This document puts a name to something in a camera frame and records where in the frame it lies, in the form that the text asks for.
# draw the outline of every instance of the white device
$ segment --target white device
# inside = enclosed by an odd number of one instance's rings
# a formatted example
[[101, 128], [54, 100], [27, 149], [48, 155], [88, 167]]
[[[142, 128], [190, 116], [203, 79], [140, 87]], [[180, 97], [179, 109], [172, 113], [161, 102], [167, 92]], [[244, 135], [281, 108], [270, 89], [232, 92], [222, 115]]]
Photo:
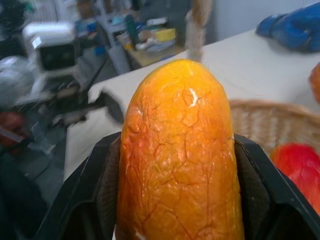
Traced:
[[31, 94], [41, 93], [49, 81], [75, 74], [77, 48], [72, 23], [30, 23], [23, 29], [22, 36], [34, 67]]

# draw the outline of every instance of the papaya skin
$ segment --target papaya skin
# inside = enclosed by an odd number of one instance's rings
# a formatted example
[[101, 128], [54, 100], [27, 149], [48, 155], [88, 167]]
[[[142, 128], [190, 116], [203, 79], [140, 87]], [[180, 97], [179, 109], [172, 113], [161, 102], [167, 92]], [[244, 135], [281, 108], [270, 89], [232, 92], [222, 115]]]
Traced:
[[150, 73], [121, 134], [116, 239], [243, 240], [231, 111], [200, 63]]

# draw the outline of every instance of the wicker basket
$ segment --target wicker basket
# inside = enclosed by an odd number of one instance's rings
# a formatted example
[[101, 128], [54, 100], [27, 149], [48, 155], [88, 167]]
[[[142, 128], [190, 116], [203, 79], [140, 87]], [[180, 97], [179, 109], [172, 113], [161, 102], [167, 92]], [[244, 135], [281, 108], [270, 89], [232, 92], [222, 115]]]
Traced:
[[285, 143], [308, 144], [320, 153], [320, 114], [302, 106], [264, 100], [231, 100], [233, 131], [269, 155]]

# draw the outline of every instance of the papaya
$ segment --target papaya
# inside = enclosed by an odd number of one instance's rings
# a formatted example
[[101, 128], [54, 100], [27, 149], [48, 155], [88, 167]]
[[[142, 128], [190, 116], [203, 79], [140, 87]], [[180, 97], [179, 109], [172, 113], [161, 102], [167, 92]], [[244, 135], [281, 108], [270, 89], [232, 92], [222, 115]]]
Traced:
[[232, 117], [202, 64], [176, 60], [138, 86], [121, 133], [117, 240], [243, 240]]

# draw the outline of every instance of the black holder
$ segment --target black holder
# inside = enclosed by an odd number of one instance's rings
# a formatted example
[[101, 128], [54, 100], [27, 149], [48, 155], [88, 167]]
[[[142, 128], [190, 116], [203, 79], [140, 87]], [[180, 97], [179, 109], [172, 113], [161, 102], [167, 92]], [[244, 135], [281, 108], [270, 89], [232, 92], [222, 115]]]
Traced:
[[[111, 240], [120, 132], [104, 137], [65, 181], [35, 240]], [[320, 239], [320, 217], [255, 142], [235, 134], [246, 240]]]

